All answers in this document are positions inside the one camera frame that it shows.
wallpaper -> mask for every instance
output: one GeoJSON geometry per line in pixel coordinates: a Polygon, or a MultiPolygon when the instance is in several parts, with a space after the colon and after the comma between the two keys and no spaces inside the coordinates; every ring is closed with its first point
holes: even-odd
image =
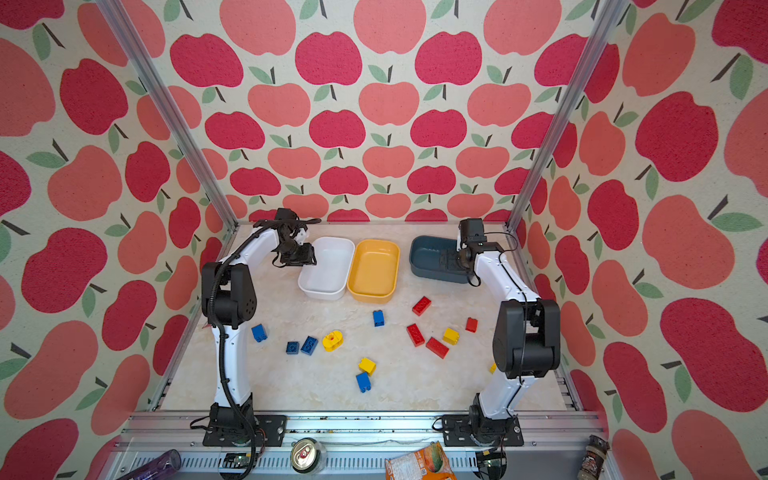
{"type": "MultiPolygon", "coordinates": [[[[600,5],[147,3],[165,35],[138,28],[180,109],[195,111],[187,123],[242,223],[278,207],[328,221],[506,220],[600,5]]],[[[617,77],[615,49],[601,72],[592,101],[617,77]]],[[[142,124],[167,138],[156,117],[147,101],[142,124]]],[[[575,148],[570,125],[558,162],[575,148]]]]}
{"type": "MultiPolygon", "coordinates": [[[[167,50],[151,9],[125,5],[167,50]]],[[[0,2],[0,24],[0,479],[92,480],[224,232],[176,144],[145,131],[149,97],[94,3],[0,2]]]]}
{"type": "Polygon", "coordinates": [[[757,0],[637,0],[618,80],[587,89],[574,159],[518,227],[624,480],[768,478],[766,21],[757,0]]]}

dark blue plastic tray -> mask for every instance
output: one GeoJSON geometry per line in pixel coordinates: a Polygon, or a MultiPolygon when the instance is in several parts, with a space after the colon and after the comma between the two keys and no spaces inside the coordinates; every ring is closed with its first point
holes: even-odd
{"type": "Polygon", "coordinates": [[[414,275],[444,282],[467,283],[467,274],[458,264],[456,239],[422,235],[411,243],[411,271],[414,275]]]}

snack bag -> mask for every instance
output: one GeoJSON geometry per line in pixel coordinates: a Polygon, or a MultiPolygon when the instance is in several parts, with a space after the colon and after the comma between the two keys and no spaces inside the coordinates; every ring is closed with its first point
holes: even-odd
{"type": "Polygon", "coordinates": [[[387,480],[456,480],[440,442],[386,461],[387,480]]]}

plastic tray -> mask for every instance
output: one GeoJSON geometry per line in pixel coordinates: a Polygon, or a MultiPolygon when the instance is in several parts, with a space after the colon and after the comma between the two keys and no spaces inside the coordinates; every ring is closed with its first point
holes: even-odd
{"type": "Polygon", "coordinates": [[[349,239],[320,237],[312,242],[317,265],[301,267],[299,288],[318,300],[338,300],[344,296],[355,244],[349,239]]]}
{"type": "Polygon", "coordinates": [[[363,240],[357,244],[346,287],[355,300],[387,303],[397,286],[400,248],[386,240],[363,240]]]}
{"type": "Polygon", "coordinates": [[[422,235],[411,243],[411,271],[414,275],[444,282],[467,283],[459,266],[456,239],[422,235]]]}

side wall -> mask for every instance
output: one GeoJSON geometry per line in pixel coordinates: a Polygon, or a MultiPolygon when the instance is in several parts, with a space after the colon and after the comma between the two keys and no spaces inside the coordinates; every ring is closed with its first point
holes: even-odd
{"type": "Polygon", "coordinates": [[[518,232],[538,292],[561,305],[563,365],[584,407],[606,413],[625,480],[759,478],[768,6],[635,4],[608,47],[619,79],[573,113],[578,152],[548,165],[518,232]]]}
{"type": "MultiPolygon", "coordinates": [[[[9,5],[0,478],[92,479],[106,450],[97,452],[147,408],[197,302],[198,265],[219,254],[225,232],[202,222],[205,195],[167,129],[145,131],[149,97],[96,4],[9,5]]],[[[133,13],[167,50],[152,11],[133,13]]]]}

